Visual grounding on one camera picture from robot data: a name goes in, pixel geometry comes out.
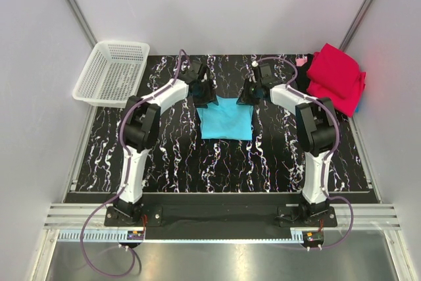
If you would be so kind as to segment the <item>cyan t shirt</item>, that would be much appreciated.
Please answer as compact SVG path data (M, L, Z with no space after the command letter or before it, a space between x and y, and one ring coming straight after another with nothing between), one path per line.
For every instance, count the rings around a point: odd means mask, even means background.
M218 104L196 108L203 140L253 139L252 117L254 106L238 105L236 98L217 97Z

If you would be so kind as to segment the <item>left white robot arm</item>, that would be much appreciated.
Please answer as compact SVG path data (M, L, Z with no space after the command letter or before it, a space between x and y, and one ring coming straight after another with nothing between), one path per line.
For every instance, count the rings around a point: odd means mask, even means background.
M122 179L118 189L119 218L129 226L142 217L137 205L142 198L142 182L149 151L155 146L161 114L186 98L192 98L197 109L217 104L216 92L208 66L193 61L157 91L143 97L131 96L126 103L120 125L119 141L124 150Z

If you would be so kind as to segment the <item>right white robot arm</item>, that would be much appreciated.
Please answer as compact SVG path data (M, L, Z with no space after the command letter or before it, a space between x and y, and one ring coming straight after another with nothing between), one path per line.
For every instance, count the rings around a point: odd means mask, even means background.
M308 203L299 209L300 221L313 226L322 218L318 206L329 199L330 162L339 145L339 124L333 102L328 97L317 99L283 84L272 73L269 64L252 62L252 75L245 79L238 105L258 105L266 100L295 115L297 140L305 152L303 199Z

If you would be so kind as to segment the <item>folded black t shirt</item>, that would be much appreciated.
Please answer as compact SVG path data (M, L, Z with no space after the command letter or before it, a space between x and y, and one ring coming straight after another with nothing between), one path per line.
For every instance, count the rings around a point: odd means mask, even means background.
M295 79L295 82L297 84L297 90L298 91L300 91L301 93L307 93L307 89L310 85L310 78L308 77L307 72L309 71L310 66L313 62L314 55L308 54L308 55L305 55L303 57L307 57L308 61L307 61L306 64L304 64L301 67L298 67L296 65L297 77Z

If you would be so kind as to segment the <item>pink paper tag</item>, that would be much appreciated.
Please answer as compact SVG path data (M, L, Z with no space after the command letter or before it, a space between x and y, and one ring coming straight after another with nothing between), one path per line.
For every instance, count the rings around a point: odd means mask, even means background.
M298 67L301 67L301 66L303 66L304 64L306 64L306 63L307 63L307 61L308 61L307 57L296 58L296 60L295 60L295 64L296 64Z

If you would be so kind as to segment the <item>folded red t shirt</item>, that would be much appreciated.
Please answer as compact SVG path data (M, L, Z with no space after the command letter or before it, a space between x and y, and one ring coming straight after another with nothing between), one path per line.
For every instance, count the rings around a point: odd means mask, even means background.
M353 58L327 43L314 54L307 76L309 95L328 97L336 110L353 116L366 86L366 73Z

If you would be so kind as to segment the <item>white plastic basket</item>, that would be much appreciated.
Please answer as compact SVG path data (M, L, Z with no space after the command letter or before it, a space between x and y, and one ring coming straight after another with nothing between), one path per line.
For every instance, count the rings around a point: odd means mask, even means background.
M150 46L136 41L96 43L72 91L72 97L94 107L124 108L136 94Z

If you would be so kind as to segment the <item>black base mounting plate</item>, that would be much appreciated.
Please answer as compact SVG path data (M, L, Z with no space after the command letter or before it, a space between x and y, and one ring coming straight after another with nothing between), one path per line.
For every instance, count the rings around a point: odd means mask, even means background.
M134 206L107 207L105 225L147 227L157 240L269 240L291 228L335 228L334 208L310 215L298 193L146 193Z

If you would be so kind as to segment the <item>left corner metal post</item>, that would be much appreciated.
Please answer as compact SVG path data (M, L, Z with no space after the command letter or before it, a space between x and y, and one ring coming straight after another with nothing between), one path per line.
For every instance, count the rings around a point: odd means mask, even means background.
M87 42L91 47L94 47L97 43L97 38L95 37L95 34L93 33L85 15L83 14L78 1L77 0L65 0L68 4L70 10L72 11L72 14L74 15L74 18L76 19L76 22L78 23L83 35L87 39Z

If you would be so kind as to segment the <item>corner metal post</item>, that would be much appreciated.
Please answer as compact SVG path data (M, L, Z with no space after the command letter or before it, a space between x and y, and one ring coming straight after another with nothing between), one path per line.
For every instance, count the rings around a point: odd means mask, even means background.
M351 25L349 26L340 46L339 49L341 51L346 51L350 46L353 38L357 34L357 31L362 25L365 16L367 15L368 11L370 10L371 6L373 5L375 0L363 0Z
M68 4L70 10L72 11L72 14L74 15L74 18L76 19L76 22L78 23L83 35L87 39L87 42L91 47L94 47L97 43L97 38L95 37L95 34L93 33L85 15L83 14L78 1L77 0L65 0Z

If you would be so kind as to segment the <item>right corner metal post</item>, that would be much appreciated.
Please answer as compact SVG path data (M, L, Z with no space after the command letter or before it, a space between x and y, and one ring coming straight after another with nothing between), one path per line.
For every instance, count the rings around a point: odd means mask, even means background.
M350 46L353 38L357 34L357 31L362 25L365 16L367 15L368 11L370 10L371 6L373 5L375 0L363 0L351 25L349 26L340 46L339 49L341 51L346 51Z

